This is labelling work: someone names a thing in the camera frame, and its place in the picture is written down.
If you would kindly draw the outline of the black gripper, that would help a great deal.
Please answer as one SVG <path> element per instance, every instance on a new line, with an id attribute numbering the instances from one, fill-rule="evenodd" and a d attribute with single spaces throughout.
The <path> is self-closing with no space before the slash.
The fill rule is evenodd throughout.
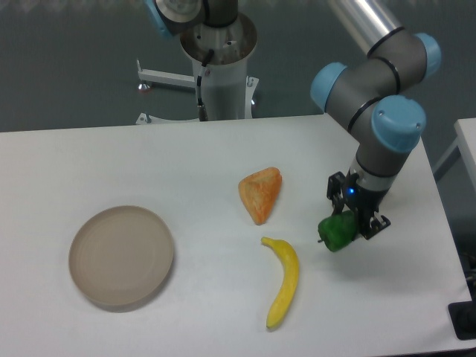
<path id="1" fill-rule="evenodd" d="M 379 213 L 379 206 L 386 190 L 369 190 L 358 183 L 358 174 L 342 172 L 332 174 L 327 181 L 327 198 L 331 201 L 332 216 L 350 210 L 355 214 L 358 232 L 371 239 L 391 225 L 390 220 Z"/>

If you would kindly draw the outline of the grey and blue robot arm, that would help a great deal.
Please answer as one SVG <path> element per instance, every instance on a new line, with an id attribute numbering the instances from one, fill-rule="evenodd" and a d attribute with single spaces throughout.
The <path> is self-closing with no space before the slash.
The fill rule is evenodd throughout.
<path id="1" fill-rule="evenodd" d="M 377 1 L 329 5 L 367 59 L 355 68 L 330 63 L 310 86 L 318 108 L 359 144 L 348 172 L 331 175 L 327 186 L 332 216 L 350 227 L 320 231 L 325 243 L 369 239 L 389 226 L 379 206 L 426 125 L 422 107 L 402 92 L 434 74 L 442 59 L 433 37 L 409 33 Z M 146 8 L 162 36 L 179 37 L 193 64 L 199 120 L 243 119 L 251 103 L 246 64 L 257 30 L 237 2 L 147 1 Z"/>

